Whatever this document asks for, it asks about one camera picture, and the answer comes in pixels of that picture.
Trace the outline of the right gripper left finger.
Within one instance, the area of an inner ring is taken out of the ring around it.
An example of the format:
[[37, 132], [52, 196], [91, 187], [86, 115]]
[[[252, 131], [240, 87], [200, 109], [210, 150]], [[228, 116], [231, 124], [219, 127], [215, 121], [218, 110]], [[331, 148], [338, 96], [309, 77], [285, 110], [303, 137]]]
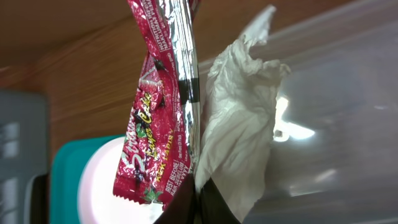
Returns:
[[192, 224], [196, 210], [195, 181], [188, 174], [166, 210], [154, 224]]

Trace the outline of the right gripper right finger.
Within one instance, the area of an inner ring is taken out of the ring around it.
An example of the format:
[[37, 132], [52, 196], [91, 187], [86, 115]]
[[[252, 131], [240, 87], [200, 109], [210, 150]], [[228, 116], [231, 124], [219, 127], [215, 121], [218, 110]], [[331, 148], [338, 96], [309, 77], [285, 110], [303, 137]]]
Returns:
[[224, 201], [212, 179], [200, 191], [200, 216], [202, 224], [241, 224]]

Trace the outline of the red snack wrapper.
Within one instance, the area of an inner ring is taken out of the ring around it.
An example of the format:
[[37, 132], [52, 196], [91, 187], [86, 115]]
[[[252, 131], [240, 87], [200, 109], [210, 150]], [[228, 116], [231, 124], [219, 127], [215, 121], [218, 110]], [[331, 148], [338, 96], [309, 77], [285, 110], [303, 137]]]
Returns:
[[197, 1], [130, 0], [147, 46], [113, 194], [166, 207], [198, 162]]

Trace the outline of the white napkin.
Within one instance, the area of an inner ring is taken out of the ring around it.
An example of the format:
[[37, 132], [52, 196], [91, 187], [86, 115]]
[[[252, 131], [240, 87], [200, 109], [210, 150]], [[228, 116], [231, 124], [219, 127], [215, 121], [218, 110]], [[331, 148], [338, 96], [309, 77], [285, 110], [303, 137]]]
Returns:
[[243, 222], [265, 191], [277, 95], [290, 68], [277, 59], [252, 58], [250, 51], [267, 44], [275, 11], [273, 5], [263, 9], [215, 58], [201, 90], [195, 188], [215, 184], [228, 207], [217, 214], [221, 223]]

